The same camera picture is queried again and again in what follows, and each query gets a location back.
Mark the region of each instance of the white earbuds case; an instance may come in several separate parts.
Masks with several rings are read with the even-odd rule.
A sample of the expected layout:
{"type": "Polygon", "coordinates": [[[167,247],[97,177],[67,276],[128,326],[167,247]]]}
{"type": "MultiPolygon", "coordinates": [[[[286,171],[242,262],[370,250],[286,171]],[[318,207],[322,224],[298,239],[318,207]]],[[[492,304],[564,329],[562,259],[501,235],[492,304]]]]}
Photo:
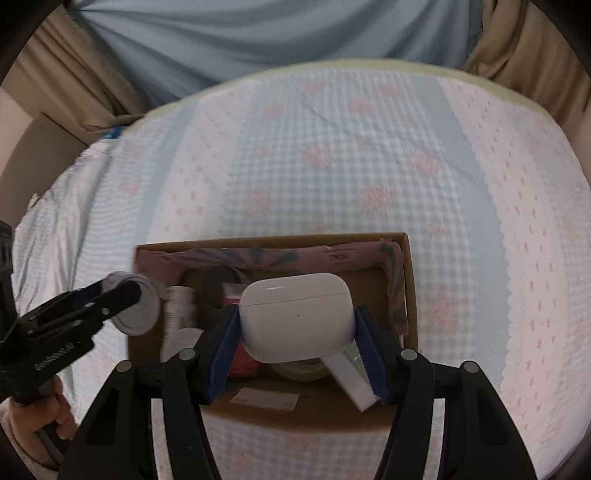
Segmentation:
{"type": "Polygon", "coordinates": [[[278,364],[339,353],[355,338],[347,284],[331,273],[259,280],[240,299],[251,357],[278,364]]]}

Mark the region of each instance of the cardboard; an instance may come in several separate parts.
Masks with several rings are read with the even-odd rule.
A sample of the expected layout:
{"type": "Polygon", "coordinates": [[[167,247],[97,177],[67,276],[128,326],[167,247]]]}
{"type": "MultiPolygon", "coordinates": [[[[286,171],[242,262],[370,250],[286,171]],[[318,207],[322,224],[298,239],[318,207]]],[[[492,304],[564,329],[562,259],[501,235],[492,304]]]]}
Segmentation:
{"type": "MultiPolygon", "coordinates": [[[[195,242],[176,242],[138,246],[138,250],[181,252],[193,248],[295,248],[315,245],[339,245],[352,242],[389,240],[398,243],[404,256],[405,302],[408,316],[407,348],[418,348],[417,303],[413,264],[408,236],[405,233],[356,233],[352,235],[309,235],[264,238],[214,239],[195,242]]],[[[347,271],[338,274],[349,286],[355,306],[367,306],[382,328],[387,328],[386,275],[380,268],[347,271]]],[[[199,275],[187,274],[181,284],[196,287],[199,275]]],[[[140,337],[128,337],[128,355],[135,364],[150,364],[159,360],[163,338],[162,316],[152,331],[140,337]]],[[[268,369],[262,377],[230,379],[226,389],[213,405],[203,407],[209,414],[244,421],[259,426],[305,431],[362,431],[389,429],[394,418],[394,407],[376,404],[361,413],[345,392],[331,378],[313,382],[289,380],[268,369]],[[299,395],[291,411],[259,408],[232,402],[242,388],[259,389],[263,393],[281,392],[299,395]]]]}

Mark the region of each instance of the light blue fabric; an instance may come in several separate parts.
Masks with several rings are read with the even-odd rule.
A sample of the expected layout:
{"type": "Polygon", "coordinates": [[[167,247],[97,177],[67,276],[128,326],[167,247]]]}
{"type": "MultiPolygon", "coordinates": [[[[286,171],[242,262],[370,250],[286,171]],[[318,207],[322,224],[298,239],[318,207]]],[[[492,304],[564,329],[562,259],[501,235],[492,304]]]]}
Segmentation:
{"type": "MultiPolygon", "coordinates": [[[[506,350],[509,340],[509,276],[501,222],[482,171],[478,162],[474,161],[470,145],[464,142],[462,126],[454,117],[441,87],[429,77],[417,78],[416,83],[423,86],[420,98],[424,105],[429,106],[425,108],[425,113],[431,128],[440,138],[444,150],[452,153],[446,160],[456,173],[456,188],[470,236],[465,248],[469,249],[468,255],[475,264],[472,269],[473,288],[479,294],[473,305],[473,325],[465,327],[466,330],[473,329],[471,354],[466,358],[487,365],[487,377],[493,385],[500,385],[504,365],[496,359],[499,358],[499,352],[506,350]],[[449,118],[449,121],[441,121],[444,117],[449,118]]],[[[436,336],[430,340],[438,341],[436,336]]]]}
{"type": "Polygon", "coordinates": [[[398,58],[462,68],[482,0],[74,0],[72,16],[150,102],[272,67],[398,58]]]}

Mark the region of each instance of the white lid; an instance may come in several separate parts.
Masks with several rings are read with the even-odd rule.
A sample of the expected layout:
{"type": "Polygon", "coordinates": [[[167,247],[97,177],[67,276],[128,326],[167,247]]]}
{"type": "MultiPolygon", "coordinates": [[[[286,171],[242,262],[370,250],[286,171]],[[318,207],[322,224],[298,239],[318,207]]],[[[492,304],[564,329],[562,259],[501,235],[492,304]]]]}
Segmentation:
{"type": "Polygon", "coordinates": [[[160,361],[167,362],[184,348],[193,348],[203,330],[199,328],[181,328],[171,333],[160,350],[160,361]]]}
{"type": "Polygon", "coordinates": [[[118,271],[110,274],[101,282],[102,291],[112,290],[126,280],[134,281],[139,285],[141,297],[137,304],[111,318],[111,322],[126,335],[143,335],[158,322],[160,297],[153,283],[147,277],[129,272],[118,271]]]}
{"type": "Polygon", "coordinates": [[[264,303],[313,299],[329,295],[349,295],[347,284],[332,273],[312,273],[293,277],[269,278],[247,286],[240,299],[241,307],[264,303]]]}
{"type": "Polygon", "coordinates": [[[174,285],[168,288],[168,301],[182,301],[185,303],[193,303],[195,291],[191,287],[181,287],[174,285]]]}

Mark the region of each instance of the bedspread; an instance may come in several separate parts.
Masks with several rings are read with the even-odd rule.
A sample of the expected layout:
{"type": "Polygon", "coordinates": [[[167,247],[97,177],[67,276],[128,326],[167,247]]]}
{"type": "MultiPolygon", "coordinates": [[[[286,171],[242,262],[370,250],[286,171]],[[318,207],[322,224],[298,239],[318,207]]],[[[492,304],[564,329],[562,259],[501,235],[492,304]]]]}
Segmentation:
{"type": "MultiPolygon", "coordinates": [[[[69,250],[73,287],[130,268],[135,244],[403,231],[421,352],[481,364],[538,476],[583,437],[591,419],[582,373],[591,367],[591,193],[564,134],[535,104],[444,70],[318,64],[166,106],[114,142],[86,232],[69,250]]],[[[59,216],[35,223],[41,208],[15,238],[15,292],[20,305],[29,296],[28,307],[59,267],[44,263],[36,242],[66,241],[47,234],[59,216]]],[[[79,417],[125,355],[112,327],[98,337],[69,372],[79,417]]],[[[426,478],[436,476],[442,419],[438,404],[426,478]]],[[[214,417],[206,426],[220,470],[245,479],[309,478],[282,469],[298,459],[318,460],[322,478],[372,478],[387,438],[333,439],[320,461],[281,448],[277,432],[214,417]],[[233,428],[256,442],[240,442],[233,428]],[[263,454],[270,444],[273,460],[263,454]]]]}

